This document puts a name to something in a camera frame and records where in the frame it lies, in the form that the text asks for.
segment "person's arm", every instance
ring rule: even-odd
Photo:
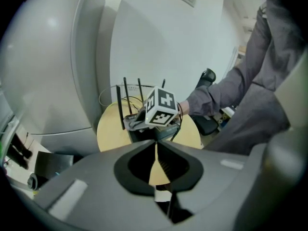
[[[243,62],[230,70],[218,84],[195,89],[186,101],[180,103],[183,113],[213,116],[222,108],[239,104],[261,69],[270,40],[267,20],[262,18],[262,11],[259,9]]]

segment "black antenna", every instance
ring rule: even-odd
[[[141,101],[143,103],[143,95],[142,95],[142,89],[141,89],[141,84],[140,84],[140,79],[138,78],[138,85],[139,85],[139,90],[140,90],[140,95],[141,95]]]
[[[121,101],[121,88],[119,86],[116,86],[116,97],[117,97],[117,106],[119,108],[119,114],[121,119],[121,125],[122,129],[124,130],[124,122],[123,122],[123,111],[122,111],[122,101]]]
[[[163,81],[162,88],[164,88],[164,86],[165,86],[165,82],[166,82],[166,79],[164,79],[164,81]]]
[[[125,93],[126,93],[126,98],[127,98],[129,113],[132,114],[131,107],[130,107],[130,102],[129,102],[128,91],[127,91],[126,78],[124,77],[123,79],[124,79],[124,87],[125,87]]]

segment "gray jacket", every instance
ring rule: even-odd
[[[306,44],[280,0],[267,0],[266,17],[258,11],[243,62],[218,84],[199,87],[187,99],[190,115],[212,116],[221,108],[239,105],[205,149],[250,154],[254,145],[289,128],[274,91],[293,70]]]

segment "hand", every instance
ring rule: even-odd
[[[189,103],[188,103],[187,100],[180,103],[179,115],[181,114],[181,111],[183,112],[183,115],[187,115],[189,113]]]

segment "round wooden table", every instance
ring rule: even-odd
[[[127,104],[122,104],[122,108],[123,116],[125,117],[129,115]],[[101,152],[131,144],[127,130],[122,130],[118,106],[116,103],[109,106],[100,119],[97,127],[97,142]],[[199,131],[190,116],[185,115],[183,117],[181,130],[174,138],[173,142],[196,149],[202,148]],[[170,181],[157,160],[156,149],[155,162],[151,170],[149,184],[163,185],[168,183],[170,183]]]

